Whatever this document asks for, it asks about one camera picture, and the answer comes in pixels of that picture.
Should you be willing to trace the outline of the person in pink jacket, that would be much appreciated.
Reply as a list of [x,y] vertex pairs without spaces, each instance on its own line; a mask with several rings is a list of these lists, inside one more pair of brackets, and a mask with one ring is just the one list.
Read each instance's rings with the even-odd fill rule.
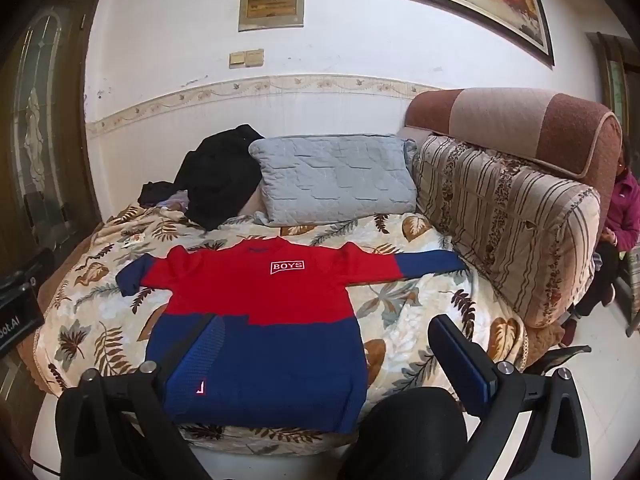
[[574,340],[577,323],[589,316],[598,304],[608,306],[615,298],[614,281],[620,266],[620,256],[636,246],[639,239],[639,183],[631,172],[631,149],[623,138],[622,151],[617,162],[610,208],[597,244],[600,269],[594,274],[585,296],[570,308],[570,316],[563,323],[560,347],[569,347]]

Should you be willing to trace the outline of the red and blue sweater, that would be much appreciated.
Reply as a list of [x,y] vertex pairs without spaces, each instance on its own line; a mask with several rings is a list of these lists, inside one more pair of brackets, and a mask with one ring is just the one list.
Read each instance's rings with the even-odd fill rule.
[[224,320],[224,343],[178,424],[351,432],[366,400],[367,360],[348,291],[463,269],[453,252],[380,255],[280,237],[226,249],[171,248],[117,274],[124,296],[169,292],[145,356],[160,362],[198,319]]

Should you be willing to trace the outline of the leaf pattern blanket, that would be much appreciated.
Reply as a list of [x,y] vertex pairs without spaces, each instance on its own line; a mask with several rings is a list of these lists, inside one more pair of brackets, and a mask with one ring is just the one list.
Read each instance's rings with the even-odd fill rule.
[[[141,232],[143,243],[122,247],[128,236]],[[208,232],[180,212],[130,206],[82,243],[43,285],[39,302],[44,323],[23,353],[32,376],[44,390],[60,394],[76,385],[89,367],[112,376],[142,362],[169,296],[151,289],[129,298],[119,293],[115,276],[135,258],[163,257],[176,246],[189,252],[216,250],[276,236],[311,247],[351,242],[380,255],[456,249],[450,236],[416,212],[299,226],[265,226],[253,214]],[[448,386],[427,342],[428,322],[438,314],[449,315],[491,359],[517,368],[537,361],[556,343],[554,323],[544,328],[526,325],[491,282],[467,263],[465,273],[349,289],[372,380],[369,404],[411,388]]]

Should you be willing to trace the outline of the gold wall plaque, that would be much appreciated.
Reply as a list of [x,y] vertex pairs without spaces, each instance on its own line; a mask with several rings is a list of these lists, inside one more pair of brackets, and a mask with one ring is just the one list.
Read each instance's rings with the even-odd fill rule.
[[305,0],[240,0],[239,32],[304,26]]

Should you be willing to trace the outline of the brown beige sofa backrest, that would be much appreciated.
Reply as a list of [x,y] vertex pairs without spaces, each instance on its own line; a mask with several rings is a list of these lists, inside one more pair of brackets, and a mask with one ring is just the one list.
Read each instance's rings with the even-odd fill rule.
[[514,156],[599,193],[595,238],[611,203],[623,129],[601,103],[533,88],[467,88],[418,94],[405,127]]

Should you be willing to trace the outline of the striped floral cushion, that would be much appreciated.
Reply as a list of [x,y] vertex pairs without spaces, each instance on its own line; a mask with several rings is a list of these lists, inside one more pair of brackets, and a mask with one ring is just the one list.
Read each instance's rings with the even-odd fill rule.
[[588,289],[600,234],[597,190],[524,160],[431,134],[413,163],[421,214],[531,328]]

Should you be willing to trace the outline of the beige wall switches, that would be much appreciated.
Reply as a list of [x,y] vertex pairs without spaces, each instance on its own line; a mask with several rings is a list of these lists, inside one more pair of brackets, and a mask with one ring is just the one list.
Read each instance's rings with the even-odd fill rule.
[[265,51],[262,49],[232,52],[229,54],[229,67],[262,67],[265,62]]

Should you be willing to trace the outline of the black clothes pile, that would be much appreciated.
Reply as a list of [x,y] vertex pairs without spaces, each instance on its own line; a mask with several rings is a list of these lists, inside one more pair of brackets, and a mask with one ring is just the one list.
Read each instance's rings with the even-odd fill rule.
[[262,180],[260,166],[248,152],[261,138],[249,125],[208,136],[184,156],[175,180],[143,185],[138,203],[157,206],[184,191],[186,218],[207,231],[218,228],[240,213]]

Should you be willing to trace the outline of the wooden glass door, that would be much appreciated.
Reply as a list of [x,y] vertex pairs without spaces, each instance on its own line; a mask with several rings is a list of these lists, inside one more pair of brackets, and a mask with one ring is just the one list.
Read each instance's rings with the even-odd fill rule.
[[99,0],[41,0],[1,63],[1,271],[56,264],[98,225],[85,76]]

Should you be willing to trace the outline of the grey quilted pillow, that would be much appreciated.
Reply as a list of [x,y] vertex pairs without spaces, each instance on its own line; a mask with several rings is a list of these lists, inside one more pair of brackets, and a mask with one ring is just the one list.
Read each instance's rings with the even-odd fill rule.
[[257,140],[267,226],[330,224],[416,209],[407,144],[398,136],[332,134]]

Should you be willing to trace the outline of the purple cloth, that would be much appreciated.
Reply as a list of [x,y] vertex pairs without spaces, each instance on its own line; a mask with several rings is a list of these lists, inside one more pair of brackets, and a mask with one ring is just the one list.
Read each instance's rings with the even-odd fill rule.
[[186,212],[189,208],[189,195],[187,190],[180,190],[157,203],[158,208],[165,208],[168,210],[178,210]]

